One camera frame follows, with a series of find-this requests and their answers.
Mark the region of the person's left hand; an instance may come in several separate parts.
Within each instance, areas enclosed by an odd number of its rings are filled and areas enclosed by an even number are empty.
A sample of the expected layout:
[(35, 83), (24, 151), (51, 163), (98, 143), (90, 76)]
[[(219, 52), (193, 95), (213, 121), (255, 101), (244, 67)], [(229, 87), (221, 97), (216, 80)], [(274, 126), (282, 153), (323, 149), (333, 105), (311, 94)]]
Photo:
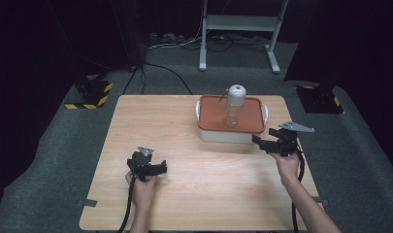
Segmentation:
[(158, 181), (157, 176), (151, 176), (146, 182), (133, 181), (133, 172), (129, 171), (125, 179), (129, 184), (133, 184), (133, 201), (139, 211), (148, 211), (155, 193), (155, 187)]

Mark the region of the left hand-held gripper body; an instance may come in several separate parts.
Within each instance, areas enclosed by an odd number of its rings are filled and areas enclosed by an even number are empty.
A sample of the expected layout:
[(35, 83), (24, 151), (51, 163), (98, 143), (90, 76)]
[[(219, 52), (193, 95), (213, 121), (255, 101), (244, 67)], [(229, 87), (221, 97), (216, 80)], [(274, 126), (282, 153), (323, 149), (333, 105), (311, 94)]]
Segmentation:
[(133, 175), (142, 182), (144, 182), (146, 177), (150, 174), (152, 153), (153, 149), (138, 147), (138, 150), (127, 160), (127, 165)]

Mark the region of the person's right hand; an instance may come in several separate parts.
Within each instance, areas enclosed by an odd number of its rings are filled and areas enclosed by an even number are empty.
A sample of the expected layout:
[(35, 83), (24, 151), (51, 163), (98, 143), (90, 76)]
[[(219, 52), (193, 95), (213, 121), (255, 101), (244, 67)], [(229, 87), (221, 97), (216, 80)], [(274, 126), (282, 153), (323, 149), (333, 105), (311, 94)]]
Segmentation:
[(271, 153), (271, 157), (276, 161), (281, 183), (284, 186), (297, 183), (300, 159), (296, 152), (283, 157), (278, 153)]

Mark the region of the glass spray bottle white cap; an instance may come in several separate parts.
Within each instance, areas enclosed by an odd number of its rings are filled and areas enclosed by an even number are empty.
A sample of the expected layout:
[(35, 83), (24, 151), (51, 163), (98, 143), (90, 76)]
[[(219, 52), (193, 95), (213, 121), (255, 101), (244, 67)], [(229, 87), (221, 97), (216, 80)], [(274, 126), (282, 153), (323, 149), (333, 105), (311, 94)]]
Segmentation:
[(238, 124), (238, 117), (246, 100), (246, 89), (240, 84), (233, 84), (219, 97), (219, 102), (226, 99), (226, 116), (224, 122), (234, 126)]

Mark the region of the white metal stand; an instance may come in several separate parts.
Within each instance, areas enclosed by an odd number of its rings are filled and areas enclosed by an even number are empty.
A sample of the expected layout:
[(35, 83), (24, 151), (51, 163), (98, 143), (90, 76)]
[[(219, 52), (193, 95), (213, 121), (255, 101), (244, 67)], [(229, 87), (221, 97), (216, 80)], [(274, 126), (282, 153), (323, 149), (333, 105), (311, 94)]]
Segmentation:
[(273, 73), (280, 73), (280, 68), (278, 66), (278, 61), (275, 56), (274, 49), (289, 0), (281, 0), (280, 9), (276, 17), (210, 15), (208, 13), (208, 0), (202, 0), (202, 2), (202, 35), (199, 56), (200, 71), (205, 71), (207, 69), (208, 31), (227, 30), (271, 32), (272, 38), (270, 40), (270, 43), (265, 46), (265, 52), (267, 54)]

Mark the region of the white storage box orange lid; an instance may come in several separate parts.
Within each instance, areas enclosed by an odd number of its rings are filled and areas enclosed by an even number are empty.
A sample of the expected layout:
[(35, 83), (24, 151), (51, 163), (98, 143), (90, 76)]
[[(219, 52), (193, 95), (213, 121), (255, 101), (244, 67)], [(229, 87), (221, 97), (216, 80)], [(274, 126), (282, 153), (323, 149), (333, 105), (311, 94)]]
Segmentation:
[(225, 123), (228, 116), (226, 99), (220, 95), (203, 95), (196, 103), (199, 136), (203, 141), (251, 144), (252, 136), (260, 136), (266, 128), (269, 110), (257, 97), (248, 96), (236, 109), (235, 125)]

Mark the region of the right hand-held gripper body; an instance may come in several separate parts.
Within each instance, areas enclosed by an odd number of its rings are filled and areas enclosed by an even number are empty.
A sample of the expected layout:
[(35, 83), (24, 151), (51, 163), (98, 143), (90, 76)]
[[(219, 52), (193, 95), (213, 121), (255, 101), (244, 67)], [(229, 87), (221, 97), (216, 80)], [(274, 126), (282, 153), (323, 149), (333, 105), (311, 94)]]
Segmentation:
[(314, 129), (293, 121), (281, 123), (279, 129), (269, 129), (269, 134), (277, 138), (275, 143), (279, 144), (281, 147), (281, 156), (289, 156), (291, 153), (298, 150), (298, 132), (313, 133)]

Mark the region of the black base yellow striped edge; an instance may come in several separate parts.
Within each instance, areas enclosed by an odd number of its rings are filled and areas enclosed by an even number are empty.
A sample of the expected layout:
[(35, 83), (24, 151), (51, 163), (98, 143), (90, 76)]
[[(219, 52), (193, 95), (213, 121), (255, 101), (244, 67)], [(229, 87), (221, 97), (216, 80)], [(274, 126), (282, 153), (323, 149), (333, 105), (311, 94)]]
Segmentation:
[(84, 77), (77, 80), (66, 95), (63, 104), (66, 109), (101, 108), (108, 100), (113, 84), (108, 81)]
[(306, 113), (341, 115), (344, 109), (339, 98), (331, 91), (323, 92), (318, 86), (297, 86), (296, 92)]

